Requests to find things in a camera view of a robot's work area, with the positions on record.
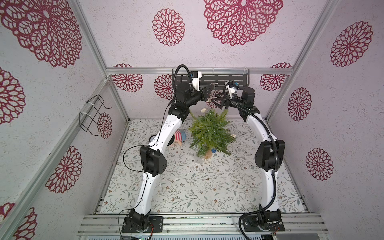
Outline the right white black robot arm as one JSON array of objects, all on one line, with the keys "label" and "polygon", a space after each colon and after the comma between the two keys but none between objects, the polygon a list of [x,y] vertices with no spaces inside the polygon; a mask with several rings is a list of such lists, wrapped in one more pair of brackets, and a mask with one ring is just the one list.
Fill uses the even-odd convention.
[{"label": "right white black robot arm", "polygon": [[255,106],[255,90],[245,87],[242,90],[242,95],[239,97],[237,95],[238,88],[235,84],[226,84],[223,87],[223,92],[217,94],[216,99],[212,99],[212,103],[220,109],[228,109],[229,107],[238,109],[244,122],[261,139],[261,143],[255,153],[255,164],[263,172],[262,202],[258,210],[244,214],[241,220],[255,216],[258,225],[266,229],[268,224],[281,220],[281,212],[277,200],[277,177],[283,160],[285,142],[272,134],[261,112]]}]

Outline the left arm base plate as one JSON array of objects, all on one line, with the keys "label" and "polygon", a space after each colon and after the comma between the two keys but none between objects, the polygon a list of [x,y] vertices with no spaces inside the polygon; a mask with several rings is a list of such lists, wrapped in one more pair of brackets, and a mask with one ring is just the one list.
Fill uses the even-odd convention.
[{"label": "left arm base plate", "polygon": [[164,217],[146,216],[139,219],[126,216],[121,232],[126,233],[161,233],[163,231]]}]

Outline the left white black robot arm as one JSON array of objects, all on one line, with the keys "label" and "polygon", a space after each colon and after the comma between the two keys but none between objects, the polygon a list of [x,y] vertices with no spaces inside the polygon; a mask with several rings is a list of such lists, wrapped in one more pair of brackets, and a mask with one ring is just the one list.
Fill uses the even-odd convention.
[{"label": "left white black robot arm", "polygon": [[206,102],[214,84],[204,86],[197,90],[189,83],[180,83],[176,86],[175,99],[169,104],[169,111],[165,122],[155,139],[147,146],[140,148],[140,157],[143,167],[143,183],[135,207],[130,210],[128,220],[138,229],[144,230],[149,224],[152,208],[152,198],[161,174],[167,168],[168,162],[165,151],[176,130],[178,130],[190,113],[190,107],[200,101]]}]

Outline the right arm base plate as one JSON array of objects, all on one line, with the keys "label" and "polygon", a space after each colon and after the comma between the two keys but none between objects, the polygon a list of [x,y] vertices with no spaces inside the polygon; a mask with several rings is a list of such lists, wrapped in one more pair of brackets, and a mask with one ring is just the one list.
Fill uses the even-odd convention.
[{"label": "right arm base plate", "polygon": [[280,211],[265,211],[242,218],[245,232],[283,232],[285,226]]}]

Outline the string lights with rattan balls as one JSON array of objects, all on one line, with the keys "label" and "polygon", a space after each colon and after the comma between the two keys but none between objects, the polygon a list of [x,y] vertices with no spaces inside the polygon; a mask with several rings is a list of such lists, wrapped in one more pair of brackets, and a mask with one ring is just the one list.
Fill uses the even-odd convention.
[{"label": "string lights with rattan balls", "polygon": [[208,110],[210,110],[210,109],[214,109],[215,111],[216,111],[216,109],[217,109],[217,107],[213,104],[213,103],[211,103],[211,98],[212,97],[215,97],[216,95],[224,95],[223,94],[223,91],[221,91],[221,90],[213,90],[212,92],[211,92],[211,94],[210,94],[210,98],[208,99],[208,103],[207,103],[207,105],[208,105],[208,107],[207,108],[203,108],[203,109],[201,109],[201,113],[202,113],[202,115],[204,115]]}]

